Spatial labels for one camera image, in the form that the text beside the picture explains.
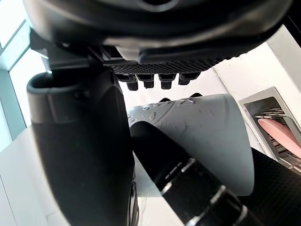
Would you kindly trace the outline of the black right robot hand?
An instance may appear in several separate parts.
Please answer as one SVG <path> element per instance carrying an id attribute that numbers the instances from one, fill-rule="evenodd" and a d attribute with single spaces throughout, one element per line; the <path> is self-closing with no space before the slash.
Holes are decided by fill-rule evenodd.
<path id="1" fill-rule="evenodd" d="M 135 160 L 186 226 L 259 226 L 253 151 L 229 94 L 127 114 L 119 83 L 186 85 L 259 46 L 291 0 L 26 0 L 30 46 L 50 72 L 27 84 L 52 195 L 72 226 L 135 226 Z"/>

